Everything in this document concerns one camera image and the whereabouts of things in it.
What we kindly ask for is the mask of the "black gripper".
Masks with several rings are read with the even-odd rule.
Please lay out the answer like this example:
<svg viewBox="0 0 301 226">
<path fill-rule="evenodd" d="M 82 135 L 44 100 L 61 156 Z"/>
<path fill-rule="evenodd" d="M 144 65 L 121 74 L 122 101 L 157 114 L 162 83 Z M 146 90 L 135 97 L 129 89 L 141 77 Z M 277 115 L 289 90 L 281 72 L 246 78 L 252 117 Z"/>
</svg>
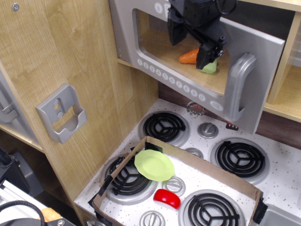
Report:
<svg viewBox="0 0 301 226">
<path fill-rule="evenodd" d="M 215 0 L 171 0 L 167 26 L 172 45 L 191 35 L 201 45 L 197 69 L 203 69 L 221 56 L 227 38 L 220 24 L 221 12 Z"/>
</svg>

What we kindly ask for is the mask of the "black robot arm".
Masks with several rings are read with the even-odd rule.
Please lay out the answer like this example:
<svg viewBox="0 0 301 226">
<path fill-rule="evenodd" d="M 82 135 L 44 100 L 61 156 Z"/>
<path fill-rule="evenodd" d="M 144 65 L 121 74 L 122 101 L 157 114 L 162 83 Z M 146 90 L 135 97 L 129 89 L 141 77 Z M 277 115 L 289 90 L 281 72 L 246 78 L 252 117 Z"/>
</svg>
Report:
<svg viewBox="0 0 301 226">
<path fill-rule="evenodd" d="M 172 45 L 183 41 L 189 34 L 199 43 L 196 67 L 203 69 L 221 57 L 227 37 L 221 27 L 221 16 L 236 9 L 236 0 L 171 0 L 167 26 Z"/>
</svg>

